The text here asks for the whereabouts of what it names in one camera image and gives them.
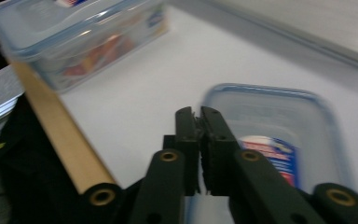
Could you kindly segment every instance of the wooden stick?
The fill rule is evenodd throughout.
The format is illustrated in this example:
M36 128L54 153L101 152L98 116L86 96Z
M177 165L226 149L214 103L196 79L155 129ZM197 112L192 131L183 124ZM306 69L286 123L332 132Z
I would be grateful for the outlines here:
M11 62L11 65L77 192L82 194L100 183L116 183L78 130L57 94L38 79L27 64Z

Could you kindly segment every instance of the white table surface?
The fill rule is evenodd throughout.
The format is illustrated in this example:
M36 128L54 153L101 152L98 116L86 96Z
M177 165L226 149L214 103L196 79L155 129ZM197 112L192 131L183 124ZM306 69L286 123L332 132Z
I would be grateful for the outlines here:
M61 95L123 188L145 175L163 135L174 134L176 110L200 111L211 87L242 83L322 96L358 191L358 68L199 0L171 0L168 10L167 34Z

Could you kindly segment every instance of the plastic food container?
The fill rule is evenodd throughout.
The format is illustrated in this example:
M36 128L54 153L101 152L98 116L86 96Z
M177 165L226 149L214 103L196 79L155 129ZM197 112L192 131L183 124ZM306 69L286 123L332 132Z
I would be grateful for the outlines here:
M308 193L328 182L353 188L334 117L315 94L222 84L204 104L219 110L240 144L261 150L295 187Z
M11 0L0 46L55 91L67 91L167 30L163 0Z

